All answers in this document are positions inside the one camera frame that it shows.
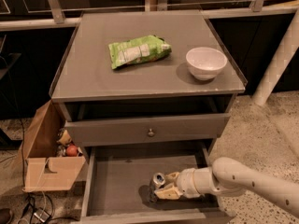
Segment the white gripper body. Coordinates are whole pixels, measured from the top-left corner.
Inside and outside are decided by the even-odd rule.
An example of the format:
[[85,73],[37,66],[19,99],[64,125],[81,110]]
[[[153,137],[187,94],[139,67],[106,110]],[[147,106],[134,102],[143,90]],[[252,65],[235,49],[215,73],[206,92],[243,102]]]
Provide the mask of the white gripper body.
[[193,175],[195,169],[185,169],[178,174],[176,181],[177,187],[181,195],[188,199],[198,198],[200,193],[194,185]]

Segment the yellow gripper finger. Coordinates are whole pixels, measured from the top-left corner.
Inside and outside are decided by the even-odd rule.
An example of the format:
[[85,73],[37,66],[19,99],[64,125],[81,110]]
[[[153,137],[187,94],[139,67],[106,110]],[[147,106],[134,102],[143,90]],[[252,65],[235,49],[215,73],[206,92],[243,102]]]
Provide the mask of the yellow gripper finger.
[[167,174],[165,176],[165,183],[166,184],[171,184],[171,183],[176,184],[178,176],[179,176],[179,172],[173,172],[173,173]]
[[163,188],[156,189],[154,194],[161,200],[178,200],[182,196],[182,192],[174,183],[170,183]]

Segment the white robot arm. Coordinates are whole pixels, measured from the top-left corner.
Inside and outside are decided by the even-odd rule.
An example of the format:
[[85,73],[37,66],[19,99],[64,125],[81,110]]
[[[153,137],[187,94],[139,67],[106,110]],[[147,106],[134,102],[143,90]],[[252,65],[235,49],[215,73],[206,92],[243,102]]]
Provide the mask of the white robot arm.
[[171,174],[156,173],[149,185],[149,199],[179,200],[204,194],[239,196],[250,190],[268,202],[299,217],[299,184],[265,175],[227,157],[205,168],[184,169]]

